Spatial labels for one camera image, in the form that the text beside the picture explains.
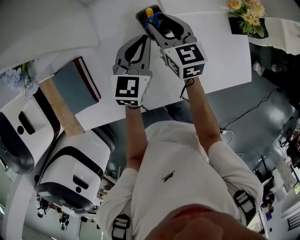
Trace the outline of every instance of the blue clip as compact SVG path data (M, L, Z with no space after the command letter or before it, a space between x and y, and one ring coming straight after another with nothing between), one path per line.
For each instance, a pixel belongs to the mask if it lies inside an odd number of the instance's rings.
M153 23L154 25L156 25L157 27L159 27L160 24L161 24L161 22L162 22L162 20L158 20L157 16L158 16L158 15L161 15L161 14L164 14L164 13L162 13L162 12L157 12L157 13L154 14L153 17L149 17L149 18L146 20L146 23L145 23L145 29L148 29L148 23L150 22L150 20L153 20L152 23Z

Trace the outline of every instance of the yellow flower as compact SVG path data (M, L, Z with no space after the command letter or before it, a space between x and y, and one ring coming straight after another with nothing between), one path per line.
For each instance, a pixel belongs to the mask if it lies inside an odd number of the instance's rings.
M260 6L253 8L251 11L251 14L254 17L262 17L265 13L264 10L265 10L264 6L260 5Z
M250 24L252 24L253 22L252 16L250 14L243 14L242 18Z
M246 3L250 6L259 6L259 5L261 5L260 0L246 0Z
M259 25L261 25L261 22L259 21L259 18L254 18L253 21L252 21L252 24L254 26L259 26Z
M239 10L242 6L242 3L240 0L228 0L227 1L227 7L234 10Z

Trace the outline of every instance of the blue hydrangea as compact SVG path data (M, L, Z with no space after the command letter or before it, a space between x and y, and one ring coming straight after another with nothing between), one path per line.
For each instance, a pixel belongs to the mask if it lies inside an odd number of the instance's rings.
M11 89L17 91L23 91L24 83L25 83L25 76L22 74L21 68L10 69L5 73L0 75L0 79L5 81Z
M21 68L10 69L0 75L0 81L5 81L11 89L24 92L27 98L30 98L38 90L38 82L36 80L29 81L28 76L22 72Z

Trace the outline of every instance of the white t-shirt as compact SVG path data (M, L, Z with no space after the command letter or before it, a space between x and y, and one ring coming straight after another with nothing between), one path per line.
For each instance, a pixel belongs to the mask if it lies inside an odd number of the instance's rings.
M259 209L263 187L223 141L208 156L192 124L163 121L146 129L147 149L139 172L125 169L97 212L97 223L111 239L113 222L131 205L133 239L143 240L171 211L201 204L240 219L228 186L245 190Z

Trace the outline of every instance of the logo on shirt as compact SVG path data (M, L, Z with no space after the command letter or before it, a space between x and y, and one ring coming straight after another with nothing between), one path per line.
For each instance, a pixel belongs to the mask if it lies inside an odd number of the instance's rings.
M174 172L175 172L175 170L173 172L171 172L170 174L168 174L166 177L162 178L162 180L164 180L164 182L167 182L173 176Z

